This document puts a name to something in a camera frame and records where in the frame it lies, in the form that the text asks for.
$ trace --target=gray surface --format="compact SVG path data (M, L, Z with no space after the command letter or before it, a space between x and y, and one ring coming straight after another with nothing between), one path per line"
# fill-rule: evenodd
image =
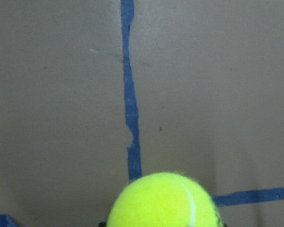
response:
M284 186L284 1L136 1L144 174ZM0 213L95 226L127 183L119 1L0 1ZM284 201L221 209L284 227Z

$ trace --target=neon green ball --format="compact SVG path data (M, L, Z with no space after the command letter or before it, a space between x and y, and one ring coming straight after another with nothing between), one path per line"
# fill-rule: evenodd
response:
M210 195L197 182L156 173L123 190L107 227L223 227L223 223Z

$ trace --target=blue tape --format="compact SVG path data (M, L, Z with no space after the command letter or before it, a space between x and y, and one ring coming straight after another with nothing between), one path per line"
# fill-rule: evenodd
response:
M133 15L133 0L121 0L125 118L126 124L133 136L132 144L130 147L127 148L128 174L129 180L131 182L142 176L138 126L138 107L129 58L129 36L130 27L133 21Z
M18 227L8 215L0 215L0 227Z
M236 192L229 195L213 196L214 203L219 207L277 200L284 200L284 188Z

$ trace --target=yellow tennis ball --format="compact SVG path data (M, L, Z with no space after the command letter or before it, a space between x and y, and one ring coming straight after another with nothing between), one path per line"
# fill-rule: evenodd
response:
M156 173L123 190L107 227L223 227L223 223L210 195L197 182Z

